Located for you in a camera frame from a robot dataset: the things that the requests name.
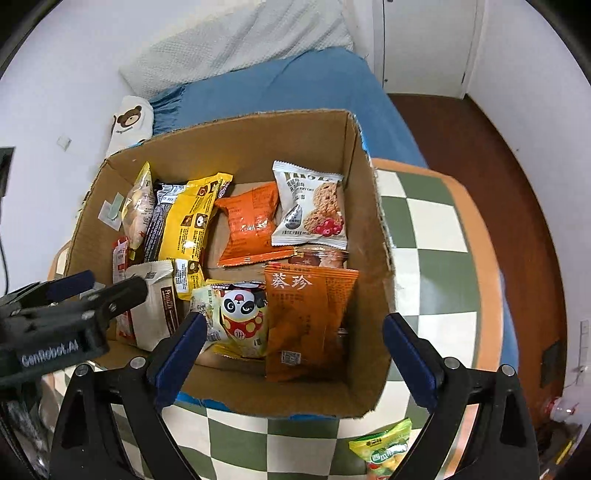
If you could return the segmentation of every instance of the blue gripper pad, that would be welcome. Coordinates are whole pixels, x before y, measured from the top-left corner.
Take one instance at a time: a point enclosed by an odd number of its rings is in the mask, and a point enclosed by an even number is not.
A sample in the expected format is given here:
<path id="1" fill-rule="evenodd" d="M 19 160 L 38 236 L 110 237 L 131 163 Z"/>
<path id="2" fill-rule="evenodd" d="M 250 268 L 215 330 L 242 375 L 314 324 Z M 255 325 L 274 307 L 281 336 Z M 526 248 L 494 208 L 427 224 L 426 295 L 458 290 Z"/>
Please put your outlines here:
<path id="1" fill-rule="evenodd" d="M 146 371 L 156 387 L 158 410 L 174 403 L 207 338 L 207 323 L 200 313 L 190 312 L 170 338 L 161 340 L 150 355 Z"/>
<path id="2" fill-rule="evenodd" d="M 53 280 L 47 284 L 46 298 L 49 302 L 61 302 L 79 295 L 95 286 L 95 276 L 90 270 Z"/>
<path id="3" fill-rule="evenodd" d="M 433 412 L 437 405 L 437 388 L 440 381 L 437 380 L 436 375 L 439 372 L 433 372 L 429 368 L 426 362 L 429 359 L 423 359 L 416 347 L 419 342 L 427 341 L 418 338 L 406 320 L 398 313 L 390 314 L 384 319 L 382 334 L 384 344 L 406 382 L 415 403 L 426 408 L 430 413 Z"/>

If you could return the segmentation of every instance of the table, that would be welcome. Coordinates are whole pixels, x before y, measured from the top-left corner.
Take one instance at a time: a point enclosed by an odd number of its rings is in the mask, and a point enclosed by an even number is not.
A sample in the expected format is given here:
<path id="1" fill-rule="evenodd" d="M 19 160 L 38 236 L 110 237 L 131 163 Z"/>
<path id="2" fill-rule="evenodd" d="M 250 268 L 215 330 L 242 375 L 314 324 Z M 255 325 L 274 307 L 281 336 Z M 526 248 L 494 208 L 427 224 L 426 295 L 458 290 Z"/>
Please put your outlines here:
<path id="1" fill-rule="evenodd" d="M 502 344 L 499 270 L 488 232 L 466 190 L 450 177 L 373 160 L 395 267 L 395 308 L 442 356 L 496 370 Z M 55 374 L 63 395 L 73 368 Z M 476 409 L 466 410 L 440 477 L 457 466 Z M 146 473 L 125 412 L 115 409 L 134 468 Z M 163 417 L 203 478 L 362 480 L 365 464 L 348 441 L 409 417 L 414 440 L 428 418 L 391 365 L 375 411 L 361 419 L 278 420 L 177 401 Z"/>

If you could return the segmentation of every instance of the pillow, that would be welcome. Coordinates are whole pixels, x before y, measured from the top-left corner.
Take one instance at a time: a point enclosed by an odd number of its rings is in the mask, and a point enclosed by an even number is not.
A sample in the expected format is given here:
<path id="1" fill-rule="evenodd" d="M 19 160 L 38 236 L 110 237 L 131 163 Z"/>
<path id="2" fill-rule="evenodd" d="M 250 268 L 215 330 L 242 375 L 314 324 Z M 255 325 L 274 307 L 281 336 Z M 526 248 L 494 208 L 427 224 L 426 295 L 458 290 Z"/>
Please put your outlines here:
<path id="1" fill-rule="evenodd" d="M 339 0 L 238 0 L 169 30 L 119 71 L 134 92 L 149 98 L 271 59 L 327 47 L 353 49 Z"/>

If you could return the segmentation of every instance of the snack bag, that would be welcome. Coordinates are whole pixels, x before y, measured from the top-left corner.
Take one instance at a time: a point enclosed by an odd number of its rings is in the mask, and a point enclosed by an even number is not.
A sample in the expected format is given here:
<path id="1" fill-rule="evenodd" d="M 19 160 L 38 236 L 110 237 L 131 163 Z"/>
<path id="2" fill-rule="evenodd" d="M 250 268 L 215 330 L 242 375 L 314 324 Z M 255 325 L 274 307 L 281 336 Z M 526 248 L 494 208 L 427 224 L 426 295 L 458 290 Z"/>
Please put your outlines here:
<path id="1" fill-rule="evenodd" d="M 174 286 L 182 300 L 190 300 L 193 289 L 205 284 L 200 262 L 206 229 L 220 188 L 225 190 L 231 181 L 232 175 L 227 173 L 192 180 L 168 211 L 158 259 L 173 261 Z"/>
<path id="2" fill-rule="evenodd" d="M 191 292 L 189 310 L 203 314 L 207 322 L 207 340 L 201 351 L 207 350 L 213 343 L 230 343 L 226 331 L 220 323 L 220 298 L 211 285 L 195 288 Z"/>
<path id="3" fill-rule="evenodd" d="M 339 205 L 336 173 L 321 173 L 275 161 L 283 219 L 271 236 L 273 245 L 323 244 L 346 249 L 345 216 Z"/>
<path id="4" fill-rule="evenodd" d="M 267 380 L 343 373 L 339 328 L 359 272 L 344 268 L 269 263 Z"/>
<path id="5" fill-rule="evenodd" d="M 216 201 L 215 205 L 226 212 L 230 229 L 230 240 L 217 262 L 218 267 L 267 262 L 293 255 L 293 247 L 271 246 L 278 201 L 275 182 Z"/>
<path id="6" fill-rule="evenodd" d="M 119 238 L 113 244 L 113 283 L 125 279 L 125 270 L 129 267 L 129 242 L 127 237 Z M 134 326 L 131 312 L 128 310 L 115 318 L 115 337 L 124 343 L 135 345 Z"/>
<path id="7" fill-rule="evenodd" d="M 144 241 L 144 260 L 146 262 L 158 260 L 158 252 L 162 244 L 166 217 L 174 201 L 177 199 L 177 195 L 184 192 L 185 188 L 187 188 L 186 184 L 170 184 L 156 181 L 156 206 L 154 207 L 154 214 L 146 231 L 146 239 Z"/>
<path id="8" fill-rule="evenodd" d="M 349 442 L 349 449 L 366 462 L 368 480 L 390 478 L 406 455 L 412 428 L 411 420 L 404 419 L 388 430 Z"/>
<path id="9" fill-rule="evenodd" d="M 260 282 L 225 283 L 207 280 L 191 293 L 191 311 L 207 321 L 207 342 L 213 351 L 238 359 L 262 358 L 267 348 L 267 298 Z"/>
<path id="10" fill-rule="evenodd" d="M 133 275 L 142 277 L 148 285 L 146 301 L 131 309 L 135 339 L 139 348 L 151 352 L 178 328 L 173 265 L 170 260 L 132 265 L 125 271 L 125 278 Z"/>
<path id="11" fill-rule="evenodd" d="M 288 262 L 294 265 L 313 267 L 344 268 L 349 253 L 324 245 L 299 245 L 294 248 L 294 256 Z"/>
<path id="12" fill-rule="evenodd" d="M 134 186 L 127 194 L 121 210 L 123 230 L 129 239 L 129 248 L 132 250 L 137 250 L 144 241 L 154 213 L 154 203 L 152 174 L 150 164 L 146 162 L 135 179 Z"/>
<path id="13" fill-rule="evenodd" d="M 267 350 L 267 296 L 260 282 L 216 283 L 219 323 L 230 344 L 220 342 L 213 351 L 234 358 L 262 358 Z"/>

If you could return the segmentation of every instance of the screw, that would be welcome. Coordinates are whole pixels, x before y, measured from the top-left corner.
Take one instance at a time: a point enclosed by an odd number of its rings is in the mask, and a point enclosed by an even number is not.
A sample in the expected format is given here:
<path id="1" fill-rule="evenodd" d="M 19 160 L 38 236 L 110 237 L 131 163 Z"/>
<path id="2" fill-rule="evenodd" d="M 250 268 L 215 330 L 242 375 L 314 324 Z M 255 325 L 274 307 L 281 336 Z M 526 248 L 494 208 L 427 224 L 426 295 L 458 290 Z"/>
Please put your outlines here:
<path id="1" fill-rule="evenodd" d="M 460 361 L 457 358 L 453 358 L 452 356 L 448 356 L 443 363 L 446 367 L 455 370 L 456 368 L 460 367 Z"/>
<path id="2" fill-rule="evenodd" d="M 129 366 L 133 369 L 142 368 L 146 364 L 146 359 L 143 356 L 137 356 L 131 359 Z"/>
<path id="3" fill-rule="evenodd" d="M 82 365 L 78 365 L 78 367 L 76 367 L 76 370 L 74 370 L 74 373 L 76 374 L 77 377 L 84 377 L 90 370 L 90 367 L 88 366 L 88 364 L 82 364 Z"/>
<path id="4" fill-rule="evenodd" d="M 507 377 L 512 377 L 513 375 L 515 375 L 515 369 L 510 366 L 510 365 L 503 365 L 501 367 L 501 371 L 507 376 Z"/>

